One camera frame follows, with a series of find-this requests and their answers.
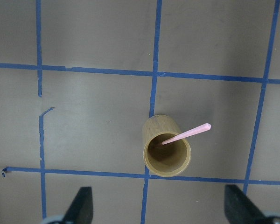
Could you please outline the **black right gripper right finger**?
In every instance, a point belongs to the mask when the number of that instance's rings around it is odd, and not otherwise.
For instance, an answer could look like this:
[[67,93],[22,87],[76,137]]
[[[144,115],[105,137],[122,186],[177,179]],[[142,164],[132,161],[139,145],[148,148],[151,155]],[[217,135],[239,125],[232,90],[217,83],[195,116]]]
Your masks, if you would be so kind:
[[259,208],[233,184],[224,187],[224,214],[230,224],[270,224]]

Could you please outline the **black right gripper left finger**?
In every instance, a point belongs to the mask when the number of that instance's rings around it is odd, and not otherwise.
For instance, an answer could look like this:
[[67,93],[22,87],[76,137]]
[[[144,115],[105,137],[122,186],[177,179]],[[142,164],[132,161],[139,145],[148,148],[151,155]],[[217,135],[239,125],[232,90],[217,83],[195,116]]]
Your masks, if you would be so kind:
[[91,224],[92,220],[92,188],[81,187],[65,213],[62,224]]

